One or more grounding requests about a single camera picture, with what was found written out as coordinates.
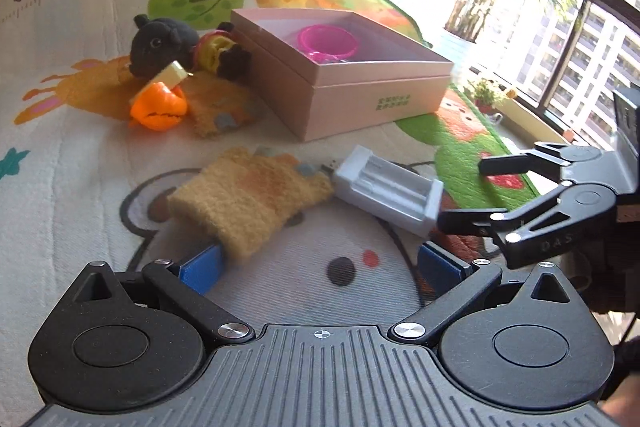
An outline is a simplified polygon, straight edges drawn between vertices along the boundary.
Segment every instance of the blue gripper pad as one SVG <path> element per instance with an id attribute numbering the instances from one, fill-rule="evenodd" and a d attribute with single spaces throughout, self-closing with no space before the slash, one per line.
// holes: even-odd
<path id="1" fill-rule="evenodd" d="M 222 245 L 213 245 L 193 257 L 180 261 L 178 279 L 204 295 L 218 282 L 224 270 Z"/>
<path id="2" fill-rule="evenodd" d="M 473 273 L 471 265 L 431 241 L 418 250 L 418 270 L 438 297 Z"/>

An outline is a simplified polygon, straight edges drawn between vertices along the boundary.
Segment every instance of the gray ribbed plate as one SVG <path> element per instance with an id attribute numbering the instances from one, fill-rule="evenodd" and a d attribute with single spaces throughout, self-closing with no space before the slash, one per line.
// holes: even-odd
<path id="1" fill-rule="evenodd" d="M 257 340 L 222 347 L 200 380 L 143 411 L 91 415 L 52 406 L 46 427 L 370 426 L 613 427 L 596 406 L 555 414 L 494 409 L 462 393 L 420 346 L 378 328 L 267 326 Z"/>

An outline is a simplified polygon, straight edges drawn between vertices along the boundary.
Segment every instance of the small potted plant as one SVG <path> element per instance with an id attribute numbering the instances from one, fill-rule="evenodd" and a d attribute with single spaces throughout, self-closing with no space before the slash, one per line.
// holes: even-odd
<path id="1" fill-rule="evenodd" d="M 504 93 L 497 84 L 488 78 L 480 78 L 469 84 L 469 97 L 483 114 L 489 114 L 497 102 L 504 98 Z"/>

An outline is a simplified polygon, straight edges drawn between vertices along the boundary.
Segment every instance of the red dot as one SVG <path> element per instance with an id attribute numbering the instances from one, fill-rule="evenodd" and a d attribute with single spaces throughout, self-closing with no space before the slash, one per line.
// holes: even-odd
<path id="1" fill-rule="evenodd" d="M 369 268 L 375 268 L 380 264 L 380 258 L 373 250 L 365 250 L 362 254 L 362 261 Z"/>

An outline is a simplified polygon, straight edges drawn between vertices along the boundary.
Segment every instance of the white plant pot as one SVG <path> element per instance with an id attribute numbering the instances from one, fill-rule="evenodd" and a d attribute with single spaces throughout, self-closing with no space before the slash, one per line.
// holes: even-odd
<path id="1" fill-rule="evenodd" d="M 475 49 L 474 42 L 465 41 L 445 29 L 440 31 L 433 44 L 433 51 L 453 62 L 451 78 L 455 84 L 461 84 L 465 80 L 466 72 L 474 61 Z"/>

